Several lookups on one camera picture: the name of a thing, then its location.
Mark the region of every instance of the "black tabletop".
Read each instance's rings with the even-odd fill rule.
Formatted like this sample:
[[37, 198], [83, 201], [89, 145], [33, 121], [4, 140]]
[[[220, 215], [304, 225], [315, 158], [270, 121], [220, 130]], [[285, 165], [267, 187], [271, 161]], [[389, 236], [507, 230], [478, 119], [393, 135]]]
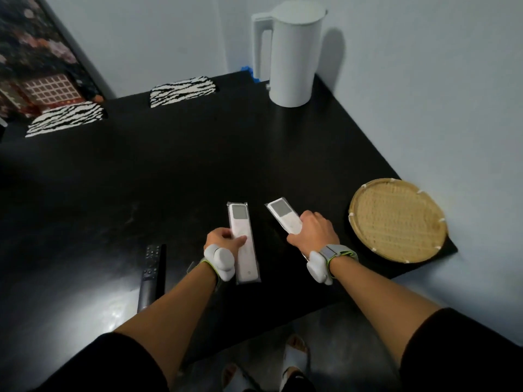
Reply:
[[[124, 106], [108, 104], [101, 122], [0, 145], [6, 389], [35, 386], [135, 311], [147, 244], [167, 244], [172, 288], [202, 257], [206, 234], [229, 224], [228, 201], [249, 204], [261, 283], [229, 283], [213, 296], [186, 363], [348, 299], [337, 283], [314, 282], [286, 243], [264, 206], [278, 197], [321, 212], [386, 277], [419, 266], [383, 260], [351, 232], [356, 190], [399, 176], [319, 79], [296, 109], [274, 105], [264, 83]], [[440, 256], [455, 250], [448, 241]]]

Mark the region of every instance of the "hand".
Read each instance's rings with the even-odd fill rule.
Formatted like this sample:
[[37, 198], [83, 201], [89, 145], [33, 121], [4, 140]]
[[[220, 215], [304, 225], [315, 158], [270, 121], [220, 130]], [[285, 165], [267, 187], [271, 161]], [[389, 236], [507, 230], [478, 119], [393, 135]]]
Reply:
[[234, 259], [237, 260], [238, 249], [245, 245], [246, 241], [247, 237], [245, 235], [232, 239], [231, 229], [220, 227], [207, 234], [207, 242], [203, 245], [203, 249], [205, 250], [210, 244], [216, 243], [219, 247], [230, 250]]
[[300, 216], [303, 223], [301, 232], [289, 234], [287, 242], [296, 246], [307, 258], [311, 251], [319, 252], [326, 244], [339, 244], [339, 238], [332, 223], [318, 212], [306, 210]]

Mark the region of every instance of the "white remote control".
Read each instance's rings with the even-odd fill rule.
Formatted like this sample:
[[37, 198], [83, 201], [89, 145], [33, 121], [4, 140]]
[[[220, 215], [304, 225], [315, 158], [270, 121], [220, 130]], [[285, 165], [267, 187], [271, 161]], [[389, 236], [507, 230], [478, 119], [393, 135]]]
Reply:
[[301, 232], [302, 223], [300, 217], [285, 198], [279, 198], [266, 206], [287, 233], [299, 234]]
[[247, 236], [245, 245], [238, 250], [238, 261], [236, 262], [236, 280], [238, 283], [259, 281], [258, 263], [254, 252], [253, 232], [249, 219], [249, 209], [244, 203], [229, 203], [229, 222], [231, 224], [232, 237]]

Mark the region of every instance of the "black remote control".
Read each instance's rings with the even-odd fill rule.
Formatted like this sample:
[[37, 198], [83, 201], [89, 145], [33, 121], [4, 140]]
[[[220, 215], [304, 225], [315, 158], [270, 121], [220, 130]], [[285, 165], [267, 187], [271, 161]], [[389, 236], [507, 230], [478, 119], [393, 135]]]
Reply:
[[142, 273], [142, 284], [140, 285], [140, 296], [138, 297], [138, 312], [146, 309], [156, 300], [162, 246], [161, 244], [150, 244], [147, 246], [145, 253], [146, 266]]

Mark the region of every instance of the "left hand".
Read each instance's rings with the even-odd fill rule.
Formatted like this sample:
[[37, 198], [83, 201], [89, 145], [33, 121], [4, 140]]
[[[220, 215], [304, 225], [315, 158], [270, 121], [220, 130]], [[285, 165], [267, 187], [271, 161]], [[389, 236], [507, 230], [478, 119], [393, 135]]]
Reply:
[[230, 250], [234, 259], [238, 260], [238, 249], [242, 247], [246, 241], [247, 237], [245, 235], [232, 239], [231, 229], [220, 227], [207, 234], [207, 241], [203, 245], [203, 249], [205, 250], [210, 244], [216, 243], [219, 247]]

